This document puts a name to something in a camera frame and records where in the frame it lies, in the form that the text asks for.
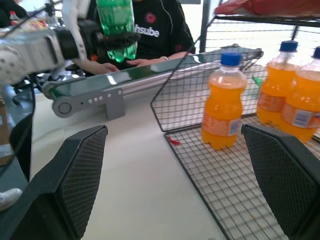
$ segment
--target orange soda bottle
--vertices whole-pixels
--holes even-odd
[[[261,123],[279,125],[286,96],[289,94],[298,64],[295,52],[298,42],[283,41],[280,54],[267,64],[268,77],[261,86],[256,114]]]
[[[240,53],[223,53],[220,69],[208,80],[210,96],[204,107],[202,140],[215,150],[232,146],[241,127],[241,93],[247,87],[247,78],[238,68],[241,60]]]
[[[313,62],[296,71],[294,86],[285,99],[280,128],[306,143],[320,128],[320,46]]]

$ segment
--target green object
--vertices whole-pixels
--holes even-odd
[[[257,84],[257,86],[258,86],[259,88],[261,88],[261,85],[262,85],[262,83],[263,83],[264,81],[263,81],[261,78],[255,77],[255,76],[253,76],[252,79],[253,79],[253,81],[255,82],[255,84]]]
[[[132,33],[135,29],[132,0],[96,0],[99,17],[105,36]],[[108,51],[110,59],[122,63],[125,58],[134,60],[137,43],[124,49]]]

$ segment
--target black cable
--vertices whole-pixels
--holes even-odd
[[[43,8],[40,8],[39,10],[35,11],[34,13],[32,13],[30,16],[26,17],[25,19],[23,19],[21,22],[19,22],[17,25],[15,25],[10,31],[6,32],[0,39],[4,39],[7,36],[9,36],[10,34],[12,34],[14,31],[16,31],[18,28],[20,28],[23,24],[25,24],[27,21],[29,21],[30,19],[36,17],[39,13],[46,11],[46,10],[51,10],[50,8],[52,8],[54,5],[60,4],[63,1],[57,1],[53,4],[47,4],[46,6],[44,6]]]
[[[34,89],[34,79],[35,78],[33,76],[30,76],[30,81],[31,81],[30,90],[31,90],[31,96],[32,96],[32,112],[31,112],[30,122],[29,122],[27,128],[24,130],[16,148],[13,149],[13,155],[10,158],[10,160],[8,161],[8,164],[5,166],[4,169],[1,169],[2,173],[0,174],[0,179],[5,174],[5,172],[8,170],[8,168],[12,165],[12,163],[14,162],[14,159],[16,158],[18,153],[21,151],[23,144],[25,143],[25,140],[28,136],[29,131],[32,131],[33,117],[34,117],[35,110],[36,110],[36,94],[35,94],[35,89]]]

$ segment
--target red bag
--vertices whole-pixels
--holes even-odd
[[[320,0],[229,0],[216,14],[259,16],[320,16]]]

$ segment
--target blue bottle cap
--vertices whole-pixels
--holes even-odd
[[[297,41],[283,41],[280,46],[280,52],[294,53],[297,51],[298,42]]]
[[[315,48],[314,54],[313,54],[314,59],[320,59],[320,46]]]
[[[225,66],[239,66],[242,60],[242,54],[238,52],[225,52],[221,56],[221,64]]]

